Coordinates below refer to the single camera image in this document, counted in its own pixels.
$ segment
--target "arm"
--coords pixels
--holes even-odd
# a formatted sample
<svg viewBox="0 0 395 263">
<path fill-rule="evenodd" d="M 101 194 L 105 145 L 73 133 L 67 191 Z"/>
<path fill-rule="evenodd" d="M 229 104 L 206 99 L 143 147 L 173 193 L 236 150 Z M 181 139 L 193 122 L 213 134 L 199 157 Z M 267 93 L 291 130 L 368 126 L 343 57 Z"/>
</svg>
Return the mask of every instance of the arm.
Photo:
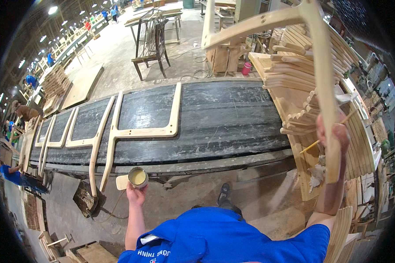
<svg viewBox="0 0 395 263">
<path fill-rule="evenodd" d="M 137 189 L 130 182 L 127 183 L 126 193 L 129 199 L 129 219 L 125 238 L 126 250 L 136 250 L 137 239 L 146 233 L 142 206 L 145 202 L 147 189 L 148 185 L 142 189 Z"/>
<path fill-rule="evenodd" d="M 340 119 L 343 120 L 345 115 L 340 112 Z M 323 126 L 322 117 L 319 116 L 317 121 L 318 138 L 323 145 L 326 143 L 325 127 Z M 339 171 L 339 179 L 336 183 L 324 184 L 321 193 L 316 202 L 315 211 L 310 216 L 306 228 L 315 224 L 326 225 L 330 231 L 334 226 L 335 215 L 341 206 L 342 197 L 344 196 L 344 177 L 347 166 L 345 153 L 349 145 L 349 136 L 347 127 L 344 124 L 334 124 L 332 134 L 339 140 L 341 144 L 341 166 Z"/>
<path fill-rule="evenodd" d="M 21 168 L 20 165 L 18 165 L 18 166 L 16 166 L 16 167 L 9 168 L 9 173 L 14 173 L 14 172 L 16 172 L 17 170 L 19 170 L 20 168 Z"/>
</svg>

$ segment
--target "hand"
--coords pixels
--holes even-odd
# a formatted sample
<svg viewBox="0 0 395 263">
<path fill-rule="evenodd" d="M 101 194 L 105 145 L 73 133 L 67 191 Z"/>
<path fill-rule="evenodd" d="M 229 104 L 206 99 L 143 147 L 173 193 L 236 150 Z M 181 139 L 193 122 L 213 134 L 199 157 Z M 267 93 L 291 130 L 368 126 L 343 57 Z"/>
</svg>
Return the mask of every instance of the hand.
<svg viewBox="0 0 395 263">
<path fill-rule="evenodd" d="M 341 110 L 338 111 L 338 114 L 340 122 L 345 119 L 346 116 Z M 326 147 L 327 139 L 325 136 L 325 126 L 323 125 L 323 118 L 321 114 L 319 114 L 316 120 L 316 133 L 321 144 Z M 348 145 L 350 144 L 350 136 L 348 134 L 347 126 L 345 126 L 345 124 L 334 123 L 332 126 L 332 134 L 341 145 L 341 154 L 345 155 L 348 150 Z"/>
<path fill-rule="evenodd" d="M 142 207 L 145 202 L 145 195 L 149 185 L 142 187 L 141 189 L 133 187 L 130 182 L 127 182 L 126 194 L 129 199 L 130 206 Z"/>
</svg>

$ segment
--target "person in brown jacket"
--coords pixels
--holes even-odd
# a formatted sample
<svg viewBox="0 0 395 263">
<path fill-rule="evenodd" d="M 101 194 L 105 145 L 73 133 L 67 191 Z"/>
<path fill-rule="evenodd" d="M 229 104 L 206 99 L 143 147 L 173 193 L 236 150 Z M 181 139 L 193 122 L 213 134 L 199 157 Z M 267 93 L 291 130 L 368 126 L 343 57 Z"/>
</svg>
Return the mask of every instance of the person in brown jacket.
<svg viewBox="0 0 395 263">
<path fill-rule="evenodd" d="M 12 110 L 18 117 L 28 122 L 30 119 L 39 115 L 38 111 L 34 108 L 29 108 L 26 105 L 21 105 L 17 100 L 12 102 Z"/>
</svg>

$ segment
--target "paint can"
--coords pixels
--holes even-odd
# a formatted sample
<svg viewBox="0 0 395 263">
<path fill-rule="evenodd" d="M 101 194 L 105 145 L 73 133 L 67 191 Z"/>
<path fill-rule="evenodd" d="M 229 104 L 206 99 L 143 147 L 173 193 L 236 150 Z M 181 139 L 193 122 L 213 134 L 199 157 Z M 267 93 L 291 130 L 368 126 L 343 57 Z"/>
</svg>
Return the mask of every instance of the paint can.
<svg viewBox="0 0 395 263">
<path fill-rule="evenodd" d="M 135 188 L 145 187 L 149 181 L 148 174 L 141 167 L 132 168 L 127 177 Z"/>
<path fill-rule="evenodd" d="M 244 63 L 244 67 L 243 67 L 241 73 L 242 73 L 243 75 L 248 75 L 249 72 L 250 72 L 250 68 L 251 68 L 250 62 Z"/>
</svg>

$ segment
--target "pink bottle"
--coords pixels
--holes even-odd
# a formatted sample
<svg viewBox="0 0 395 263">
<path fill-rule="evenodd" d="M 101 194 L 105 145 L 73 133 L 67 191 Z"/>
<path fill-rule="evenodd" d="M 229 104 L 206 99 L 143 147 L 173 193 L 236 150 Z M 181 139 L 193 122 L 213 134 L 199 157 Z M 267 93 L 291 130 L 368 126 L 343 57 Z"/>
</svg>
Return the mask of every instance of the pink bottle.
<svg viewBox="0 0 395 263">
<path fill-rule="evenodd" d="M 249 72 L 250 72 L 250 68 L 251 68 L 250 62 L 244 63 L 244 67 L 243 67 L 241 73 L 242 73 L 243 75 L 248 75 Z"/>
</svg>

